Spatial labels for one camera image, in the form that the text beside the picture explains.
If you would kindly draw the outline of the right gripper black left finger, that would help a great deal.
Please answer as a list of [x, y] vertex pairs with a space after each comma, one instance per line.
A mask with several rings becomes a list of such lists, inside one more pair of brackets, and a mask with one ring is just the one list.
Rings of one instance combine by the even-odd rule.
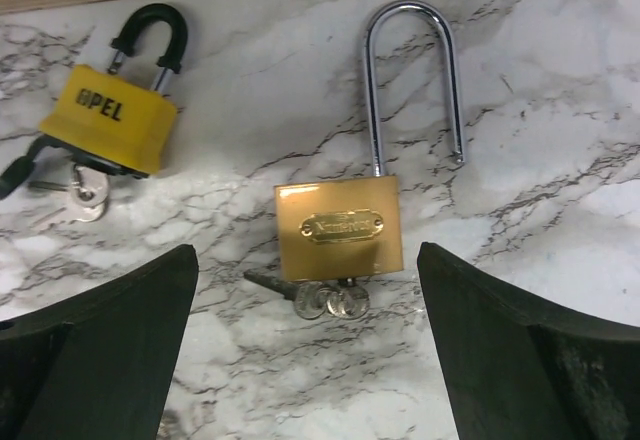
[[155, 438], [197, 280], [195, 249], [183, 244], [2, 321], [2, 438]]

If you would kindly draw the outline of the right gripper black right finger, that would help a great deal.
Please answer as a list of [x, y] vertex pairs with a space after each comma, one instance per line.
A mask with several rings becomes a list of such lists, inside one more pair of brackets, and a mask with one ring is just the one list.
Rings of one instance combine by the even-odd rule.
[[459, 438], [638, 438], [637, 327], [546, 300], [435, 243], [417, 267]]

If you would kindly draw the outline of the silver keys of long padlock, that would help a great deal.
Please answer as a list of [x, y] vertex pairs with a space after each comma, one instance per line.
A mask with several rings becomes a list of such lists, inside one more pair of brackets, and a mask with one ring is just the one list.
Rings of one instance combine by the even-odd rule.
[[370, 309], [369, 293], [354, 278], [339, 279], [336, 284], [330, 284], [323, 281], [288, 282], [255, 270], [247, 270], [243, 276], [291, 301], [294, 312], [305, 320], [315, 320], [324, 314], [356, 320]]

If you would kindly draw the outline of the brass long-shackle padlock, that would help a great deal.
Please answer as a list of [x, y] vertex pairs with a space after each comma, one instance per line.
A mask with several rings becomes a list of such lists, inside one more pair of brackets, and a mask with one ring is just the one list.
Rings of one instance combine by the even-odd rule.
[[382, 6], [368, 22], [362, 46], [372, 173], [275, 187], [281, 272], [286, 281], [366, 277], [404, 267], [398, 181], [386, 172], [375, 65], [377, 35], [386, 20], [401, 13], [416, 14], [438, 30], [445, 55], [453, 156], [459, 164], [466, 160], [459, 68], [449, 22], [419, 0]]

